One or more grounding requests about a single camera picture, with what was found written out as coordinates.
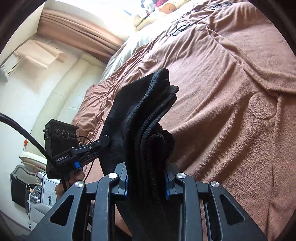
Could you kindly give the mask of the left hand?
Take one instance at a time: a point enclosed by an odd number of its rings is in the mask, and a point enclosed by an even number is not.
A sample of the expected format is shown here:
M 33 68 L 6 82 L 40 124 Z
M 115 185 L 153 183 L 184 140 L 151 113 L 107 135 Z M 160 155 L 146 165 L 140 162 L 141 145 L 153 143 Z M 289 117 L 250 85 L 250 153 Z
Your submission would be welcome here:
M 85 177 L 85 174 L 83 171 L 77 172 L 75 175 L 73 175 L 69 181 L 65 182 L 66 189 L 64 189 L 63 184 L 60 183 L 55 187 L 55 192 L 57 199 L 60 199 L 63 194 L 76 182 L 76 181 L 83 181 Z

